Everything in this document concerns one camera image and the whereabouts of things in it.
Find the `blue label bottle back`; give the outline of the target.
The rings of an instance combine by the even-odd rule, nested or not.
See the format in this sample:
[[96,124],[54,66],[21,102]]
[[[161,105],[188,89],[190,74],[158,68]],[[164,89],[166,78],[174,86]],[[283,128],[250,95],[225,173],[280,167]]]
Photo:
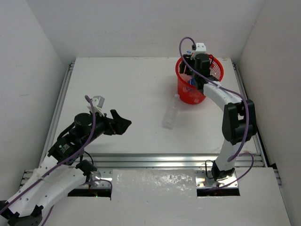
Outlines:
[[192,85],[192,86],[196,86],[195,79],[190,79],[190,80],[188,81],[188,83],[189,83],[190,85]]

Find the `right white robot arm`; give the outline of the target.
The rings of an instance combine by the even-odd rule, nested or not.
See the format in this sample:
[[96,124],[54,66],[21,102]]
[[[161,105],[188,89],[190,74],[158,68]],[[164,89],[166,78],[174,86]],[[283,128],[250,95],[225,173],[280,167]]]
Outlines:
[[254,102],[223,87],[220,80],[211,74],[211,68],[216,64],[214,57],[207,53],[188,53],[181,56],[176,67],[179,81],[186,86],[178,89],[182,101],[191,103],[191,92],[199,93],[211,99],[223,112],[224,142],[211,168],[215,181],[233,174],[236,157],[244,144],[257,133]]

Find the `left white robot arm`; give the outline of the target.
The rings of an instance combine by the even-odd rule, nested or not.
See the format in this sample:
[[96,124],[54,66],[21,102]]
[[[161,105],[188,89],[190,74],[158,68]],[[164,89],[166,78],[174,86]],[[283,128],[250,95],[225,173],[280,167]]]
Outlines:
[[0,202],[0,214],[10,226],[43,225],[52,207],[80,185],[96,188],[101,173],[83,160],[84,148],[100,135],[122,135],[131,121],[111,110],[111,118],[99,113],[80,113],[50,148],[31,177],[8,200]]

